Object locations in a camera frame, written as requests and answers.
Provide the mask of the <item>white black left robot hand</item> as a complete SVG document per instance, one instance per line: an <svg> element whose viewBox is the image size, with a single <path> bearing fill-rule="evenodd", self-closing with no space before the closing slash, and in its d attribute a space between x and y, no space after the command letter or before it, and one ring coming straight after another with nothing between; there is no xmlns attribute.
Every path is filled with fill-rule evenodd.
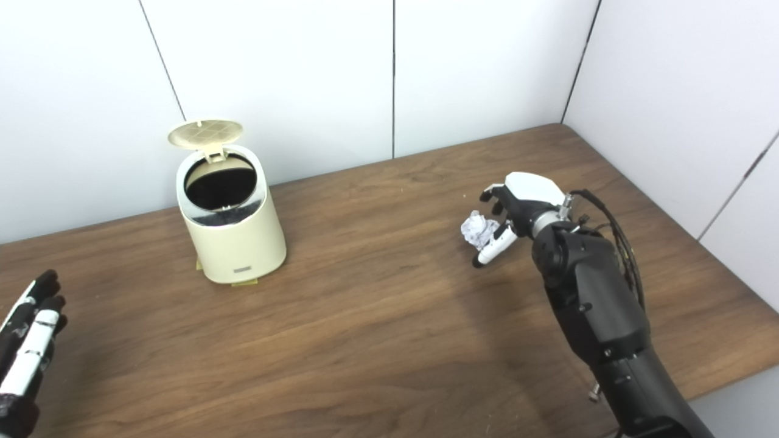
<svg viewBox="0 0 779 438"><path fill-rule="evenodd" d="M1 436L29 437L41 410L36 398L66 327L58 273L48 269L23 291L2 323Z"/></svg>

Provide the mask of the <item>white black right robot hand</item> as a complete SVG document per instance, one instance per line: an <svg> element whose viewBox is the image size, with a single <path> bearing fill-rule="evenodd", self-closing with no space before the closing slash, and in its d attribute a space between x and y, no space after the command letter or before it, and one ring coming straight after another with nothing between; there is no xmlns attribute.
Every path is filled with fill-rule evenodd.
<svg viewBox="0 0 779 438"><path fill-rule="evenodd" d="M573 197L542 175L511 172L503 183L487 186L479 196L482 203L491 200L492 215L505 213L506 218L473 258L476 268L486 266L518 238L534 239L549 224L572 220Z"/></svg>

